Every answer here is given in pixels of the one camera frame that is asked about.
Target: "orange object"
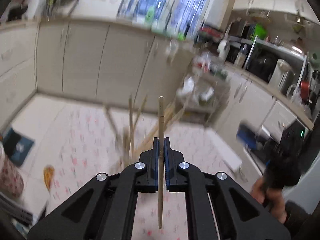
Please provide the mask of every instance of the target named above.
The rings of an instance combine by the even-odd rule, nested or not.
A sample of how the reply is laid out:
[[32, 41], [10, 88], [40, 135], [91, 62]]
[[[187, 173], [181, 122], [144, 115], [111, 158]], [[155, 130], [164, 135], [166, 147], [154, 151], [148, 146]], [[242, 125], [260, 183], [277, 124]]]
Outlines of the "orange object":
[[54, 168], [51, 165], [45, 166], [43, 169], [43, 178], [47, 190], [50, 192], [51, 181], [54, 176]]

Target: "green container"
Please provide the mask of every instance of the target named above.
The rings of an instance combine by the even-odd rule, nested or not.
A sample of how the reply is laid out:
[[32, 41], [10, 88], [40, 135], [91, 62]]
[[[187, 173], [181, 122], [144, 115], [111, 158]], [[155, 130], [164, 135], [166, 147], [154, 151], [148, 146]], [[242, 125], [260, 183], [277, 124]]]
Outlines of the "green container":
[[262, 27], [262, 25], [260, 24], [252, 24], [252, 26], [250, 26], [250, 29], [251, 29], [249, 30], [250, 34], [248, 37], [249, 40], [254, 41], [256, 36], [258, 36], [260, 40], [264, 40], [268, 35], [267, 30], [264, 27]]

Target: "wall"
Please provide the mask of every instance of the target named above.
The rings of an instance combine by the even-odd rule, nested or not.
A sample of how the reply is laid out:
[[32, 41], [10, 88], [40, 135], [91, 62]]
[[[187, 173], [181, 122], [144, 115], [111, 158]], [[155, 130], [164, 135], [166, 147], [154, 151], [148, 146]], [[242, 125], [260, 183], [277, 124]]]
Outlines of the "wall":
[[235, 0], [210, 0], [204, 20], [210, 25], [225, 30]]

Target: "appliance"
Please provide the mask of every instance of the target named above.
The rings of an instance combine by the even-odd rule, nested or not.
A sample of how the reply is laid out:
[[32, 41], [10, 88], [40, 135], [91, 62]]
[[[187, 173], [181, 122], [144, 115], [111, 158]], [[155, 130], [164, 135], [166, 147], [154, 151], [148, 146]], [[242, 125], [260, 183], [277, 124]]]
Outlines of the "appliance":
[[242, 38], [243, 33], [248, 33], [250, 24], [245, 20], [236, 20], [230, 23], [226, 35]]
[[318, 97], [320, 93], [320, 71], [315, 70], [312, 73], [310, 81], [310, 93], [308, 98], [308, 106], [310, 107], [311, 113], [315, 109]]
[[253, 58], [247, 66], [247, 70], [264, 82], [269, 83], [278, 59], [275, 54], [260, 50], [258, 57]]
[[219, 52], [219, 59], [221, 61], [225, 61], [227, 58], [227, 55], [229, 53], [230, 50], [230, 42], [227, 40], [222, 40], [219, 43], [218, 49], [217, 51]]
[[240, 48], [241, 48], [241, 43], [231, 41], [230, 42], [230, 49], [229, 49], [229, 53], [227, 55], [226, 61], [233, 64], [238, 56]]
[[269, 81], [269, 86], [278, 89], [282, 94], [286, 94], [289, 86], [292, 84], [294, 72], [291, 66], [279, 59], [276, 64], [275, 71]]

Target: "shelf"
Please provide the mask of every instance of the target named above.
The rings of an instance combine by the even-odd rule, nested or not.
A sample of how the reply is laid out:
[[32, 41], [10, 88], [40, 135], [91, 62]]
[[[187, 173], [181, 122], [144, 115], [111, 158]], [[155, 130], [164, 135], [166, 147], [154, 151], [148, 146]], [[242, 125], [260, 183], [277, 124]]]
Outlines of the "shelf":
[[225, 36], [225, 39], [227, 39], [229, 41], [245, 43], [245, 44], [248, 44], [248, 45], [252, 45], [253, 44], [253, 41], [251, 41], [251, 40], [242, 39], [242, 38], [238, 38], [238, 37], [234, 37], [234, 36]]
[[274, 52], [275, 54], [277, 54], [281, 58], [282, 57], [293, 57], [293, 58], [295, 58], [297, 60], [300, 60], [302, 62], [305, 60], [305, 56], [301, 56], [300, 54], [298, 54], [298, 53], [296, 53], [296, 52], [294, 52], [292, 50], [289, 50], [289, 49], [287, 49], [285, 47], [277, 46], [277, 45], [274, 45], [274, 44], [269, 43], [269, 42], [265, 42], [265, 41], [260, 40], [260, 39], [257, 39], [256, 43], [260, 44], [263, 47], [269, 48], [271, 52]]

